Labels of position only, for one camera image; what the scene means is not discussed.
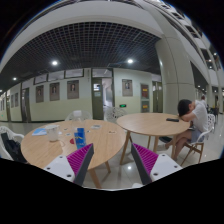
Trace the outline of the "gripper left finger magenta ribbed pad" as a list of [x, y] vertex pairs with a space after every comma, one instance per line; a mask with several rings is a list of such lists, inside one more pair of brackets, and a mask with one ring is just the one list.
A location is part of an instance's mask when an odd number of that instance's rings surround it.
[[93, 144], [89, 144], [68, 156], [59, 155], [44, 170], [82, 186], [93, 154]]

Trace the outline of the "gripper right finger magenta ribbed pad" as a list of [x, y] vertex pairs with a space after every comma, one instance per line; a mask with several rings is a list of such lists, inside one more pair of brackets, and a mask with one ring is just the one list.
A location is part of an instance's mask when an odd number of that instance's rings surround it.
[[182, 169], [167, 154], [156, 154], [136, 143], [131, 145], [131, 153], [143, 185], [150, 184]]

